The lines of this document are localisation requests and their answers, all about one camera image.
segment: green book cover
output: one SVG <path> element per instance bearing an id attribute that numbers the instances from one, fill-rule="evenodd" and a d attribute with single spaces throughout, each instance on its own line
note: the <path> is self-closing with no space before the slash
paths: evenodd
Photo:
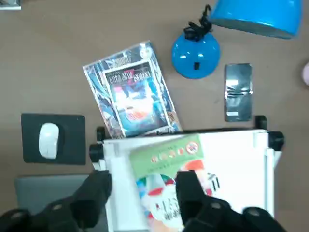
<path id="1" fill-rule="evenodd" d="M 137 149 L 131 152 L 130 162 L 150 230 L 182 230 L 175 188 L 177 172 L 194 170 L 205 190 L 208 183 L 199 135 Z"/>

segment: lamp shade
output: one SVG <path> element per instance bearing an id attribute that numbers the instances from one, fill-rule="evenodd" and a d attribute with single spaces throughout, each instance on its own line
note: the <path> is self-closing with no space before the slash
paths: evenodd
<path id="1" fill-rule="evenodd" d="M 209 21 L 215 25 L 276 38 L 297 35 L 302 0 L 218 0 Z"/>

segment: movie cover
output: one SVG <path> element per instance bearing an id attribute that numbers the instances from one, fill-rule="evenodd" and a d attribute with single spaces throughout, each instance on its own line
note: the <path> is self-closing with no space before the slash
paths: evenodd
<path id="1" fill-rule="evenodd" d="M 149 60 L 105 70 L 103 75 L 125 137 L 170 127 Z"/>
<path id="2" fill-rule="evenodd" d="M 129 49 L 118 52 L 102 60 L 98 60 L 92 64 L 83 66 L 84 73 L 104 119 L 106 129 L 112 138 L 123 138 L 125 137 L 125 134 L 123 133 L 121 122 L 119 122 L 116 107 L 113 105 L 111 93 L 108 91 L 108 83 L 106 83 L 104 73 L 111 72 L 114 69 L 121 69 L 143 60 L 148 60 L 149 65 L 151 66 L 152 75 L 159 86 L 163 107 L 168 115 L 169 126 L 160 127 L 160 129 L 151 130 L 144 134 L 137 135 L 157 135 L 174 133 L 182 130 L 154 49 L 151 43 L 147 41 L 141 42 Z"/>

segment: lamp base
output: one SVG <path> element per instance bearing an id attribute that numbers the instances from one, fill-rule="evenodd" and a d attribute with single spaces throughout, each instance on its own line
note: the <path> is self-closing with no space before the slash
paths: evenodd
<path id="1" fill-rule="evenodd" d="M 199 41 L 191 41 L 182 34 L 175 41 L 172 63 L 176 71 L 189 79 L 200 79 L 210 75 L 220 60 L 220 46 L 211 33 Z"/>

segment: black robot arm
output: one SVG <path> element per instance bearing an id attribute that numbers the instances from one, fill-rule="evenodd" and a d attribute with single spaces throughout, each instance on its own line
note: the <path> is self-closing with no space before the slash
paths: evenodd
<path id="1" fill-rule="evenodd" d="M 14 209 L 0 217 L 0 232 L 78 232 L 93 228 L 112 190 L 108 171 L 93 171 L 70 197 L 50 203 L 43 211 Z M 228 202 L 204 194 L 193 171 L 178 172 L 176 192 L 183 232 L 285 232 L 265 210 L 233 211 Z"/>
<path id="2" fill-rule="evenodd" d="M 194 171 L 178 172 L 176 193 L 183 232 L 286 232 L 266 210 L 251 207 L 239 214 L 228 202 L 206 196 Z"/>

